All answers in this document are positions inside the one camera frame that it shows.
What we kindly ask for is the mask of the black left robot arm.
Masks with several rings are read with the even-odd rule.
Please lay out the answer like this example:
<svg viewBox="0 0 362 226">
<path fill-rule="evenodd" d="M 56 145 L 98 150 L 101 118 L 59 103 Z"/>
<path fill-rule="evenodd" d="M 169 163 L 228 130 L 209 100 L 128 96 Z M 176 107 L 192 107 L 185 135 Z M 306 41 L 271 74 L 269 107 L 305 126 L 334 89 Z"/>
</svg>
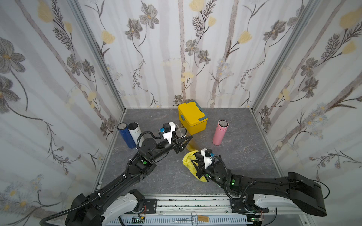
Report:
<svg viewBox="0 0 362 226">
<path fill-rule="evenodd" d="M 187 135 L 180 138 L 172 132 L 171 141 L 168 141 L 149 131 L 142 133 L 145 134 L 151 137 L 142 142 L 137 154 L 129 160 L 120 176 L 88 196 L 80 194 L 73 200 L 71 208 L 43 218 L 40 225 L 51 226 L 49 221 L 66 215 L 66 226 L 101 226 L 106 222 L 106 210 L 124 190 L 142 181 L 155 169 L 156 159 L 172 150 L 182 152 L 193 138 Z"/>
</svg>

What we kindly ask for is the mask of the gold thermos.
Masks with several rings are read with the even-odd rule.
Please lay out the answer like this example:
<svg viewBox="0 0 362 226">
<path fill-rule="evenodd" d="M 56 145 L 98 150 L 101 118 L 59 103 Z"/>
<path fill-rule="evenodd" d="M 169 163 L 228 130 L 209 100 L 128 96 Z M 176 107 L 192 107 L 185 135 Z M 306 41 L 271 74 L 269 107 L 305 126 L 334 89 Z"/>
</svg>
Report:
<svg viewBox="0 0 362 226">
<path fill-rule="evenodd" d="M 188 132 L 188 130 L 185 127 L 180 127 L 178 129 L 176 129 L 175 133 L 175 138 L 182 138 L 185 136 L 191 136 L 191 134 Z M 195 151 L 195 150 L 199 150 L 199 147 L 195 141 L 194 138 L 192 138 L 192 140 L 186 145 L 186 148 L 184 150 L 187 150 L 189 152 Z"/>
</svg>

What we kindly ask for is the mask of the yellow grey cleaning cloth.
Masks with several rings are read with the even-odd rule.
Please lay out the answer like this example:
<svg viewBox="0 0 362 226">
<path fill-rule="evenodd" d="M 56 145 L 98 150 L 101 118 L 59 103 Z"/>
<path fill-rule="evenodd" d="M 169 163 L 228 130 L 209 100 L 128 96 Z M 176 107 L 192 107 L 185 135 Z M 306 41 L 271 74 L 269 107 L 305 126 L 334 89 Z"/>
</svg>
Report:
<svg viewBox="0 0 362 226">
<path fill-rule="evenodd" d="M 204 156 L 200 151 L 195 150 L 187 153 L 183 158 L 183 164 L 196 179 L 201 182 L 208 182 Z"/>
</svg>

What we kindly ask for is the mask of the pink thermos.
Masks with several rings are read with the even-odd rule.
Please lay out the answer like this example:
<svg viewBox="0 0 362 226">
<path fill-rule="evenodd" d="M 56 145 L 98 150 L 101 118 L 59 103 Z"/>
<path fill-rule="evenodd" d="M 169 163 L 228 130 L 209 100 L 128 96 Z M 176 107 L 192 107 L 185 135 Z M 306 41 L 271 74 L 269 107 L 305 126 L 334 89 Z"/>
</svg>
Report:
<svg viewBox="0 0 362 226">
<path fill-rule="evenodd" d="M 226 120 L 219 120 L 216 127 L 216 131 L 213 137 L 213 144 L 219 146 L 222 143 L 222 140 L 227 132 L 229 123 Z"/>
</svg>

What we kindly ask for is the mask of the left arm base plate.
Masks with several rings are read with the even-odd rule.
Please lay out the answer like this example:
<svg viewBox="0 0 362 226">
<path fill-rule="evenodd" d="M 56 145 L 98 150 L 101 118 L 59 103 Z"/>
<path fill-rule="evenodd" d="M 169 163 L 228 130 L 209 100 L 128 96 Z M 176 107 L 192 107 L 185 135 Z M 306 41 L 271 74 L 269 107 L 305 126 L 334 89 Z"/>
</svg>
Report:
<svg viewBox="0 0 362 226">
<path fill-rule="evenodd" d="M 138 202 L 134 210 L 137 214 L 154 214 L 157 209 L 157 199 L 144 199 Z"/>
</svg>

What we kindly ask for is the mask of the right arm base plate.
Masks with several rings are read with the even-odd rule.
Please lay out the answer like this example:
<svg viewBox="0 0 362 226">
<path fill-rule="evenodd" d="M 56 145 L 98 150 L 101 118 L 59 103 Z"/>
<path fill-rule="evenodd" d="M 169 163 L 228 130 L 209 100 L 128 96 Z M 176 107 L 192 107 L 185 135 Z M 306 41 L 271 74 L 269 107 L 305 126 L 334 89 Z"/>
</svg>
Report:
<svg viewBox="0 0 362 226">
<path fill-rule="evenodd" d="M 253 198 L 248 197 L 243 201 L 230 201 L 231 209 L 233 213 L 244 214 L 244 215 L 256 215 L 261 213 L 268 213 L 269 209 L 263 209 L 257 206 Z"/>
</svg>

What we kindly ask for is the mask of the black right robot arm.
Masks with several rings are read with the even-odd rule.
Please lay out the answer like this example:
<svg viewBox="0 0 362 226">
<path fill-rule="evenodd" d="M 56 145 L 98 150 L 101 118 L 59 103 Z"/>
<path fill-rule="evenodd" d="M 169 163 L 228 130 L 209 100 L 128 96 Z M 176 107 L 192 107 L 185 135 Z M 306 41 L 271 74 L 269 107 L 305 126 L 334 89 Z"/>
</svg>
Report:
<svg viewBox="0 0 362 226">
<path fill-rule="evenodd" d="M 191 165 L 199 179 L 216 183 L 229 197 L 236 213 L 268 211 L 257 204 L 255 195 L 270 195 L 291 200 L 302 212 L 325 217 L 327 215 L 322 187 L 316 180 L 290 172 L 286 177 L 263 179 L 232 173 L 219 155 L 205 157 L 201 152 L 193 154 Z"/>
</svg>

